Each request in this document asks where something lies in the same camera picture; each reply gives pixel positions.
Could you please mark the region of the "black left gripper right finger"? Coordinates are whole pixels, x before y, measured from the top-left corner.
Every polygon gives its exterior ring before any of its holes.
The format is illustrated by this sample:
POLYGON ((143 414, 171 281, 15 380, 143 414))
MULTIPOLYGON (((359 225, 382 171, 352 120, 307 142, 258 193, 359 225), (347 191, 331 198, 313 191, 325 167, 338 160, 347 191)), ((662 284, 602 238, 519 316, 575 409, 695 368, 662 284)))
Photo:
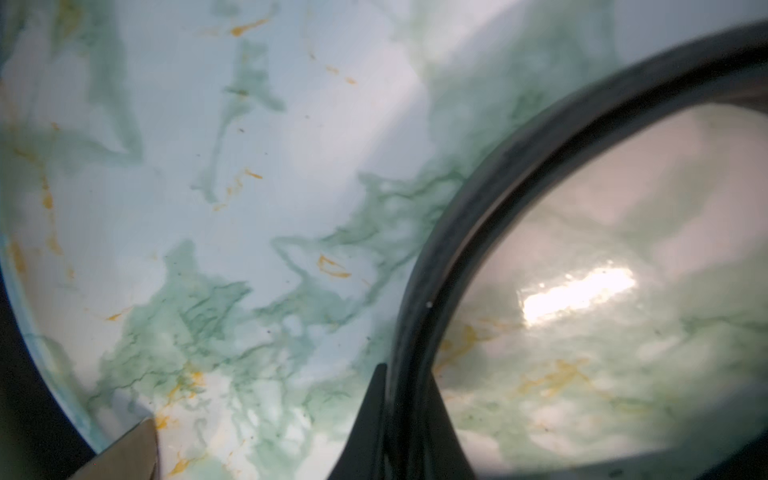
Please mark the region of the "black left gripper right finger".
POLYGON ((422 417, 420 479, 476 479, 433 375, 426 384, 422 417))

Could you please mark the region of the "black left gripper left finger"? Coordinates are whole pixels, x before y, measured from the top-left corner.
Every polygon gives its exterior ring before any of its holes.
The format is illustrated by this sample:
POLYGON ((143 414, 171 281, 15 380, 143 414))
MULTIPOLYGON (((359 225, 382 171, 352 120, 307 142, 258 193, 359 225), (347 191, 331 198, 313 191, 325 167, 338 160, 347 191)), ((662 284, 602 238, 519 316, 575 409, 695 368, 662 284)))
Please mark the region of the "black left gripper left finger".
POLYGON ((384 435, 387 366, 376 366, 349 438, 328 480, 385 478, 384 435))

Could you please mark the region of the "black leather belt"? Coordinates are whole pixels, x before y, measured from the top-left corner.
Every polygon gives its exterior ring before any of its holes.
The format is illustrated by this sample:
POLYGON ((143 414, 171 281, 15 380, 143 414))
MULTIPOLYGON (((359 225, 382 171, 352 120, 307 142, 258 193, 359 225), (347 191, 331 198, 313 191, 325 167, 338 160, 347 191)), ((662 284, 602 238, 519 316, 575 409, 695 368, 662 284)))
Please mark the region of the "black leather belt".
POLYGON ((593 157, 706 103, 767 109, 767 24, 758 21, 647 58, 558 101, 472 173, 425 243, 407 284, 388 367, 385 450, 393 475, 425 474, 431 368, 453 311, 506 229, 593 157))

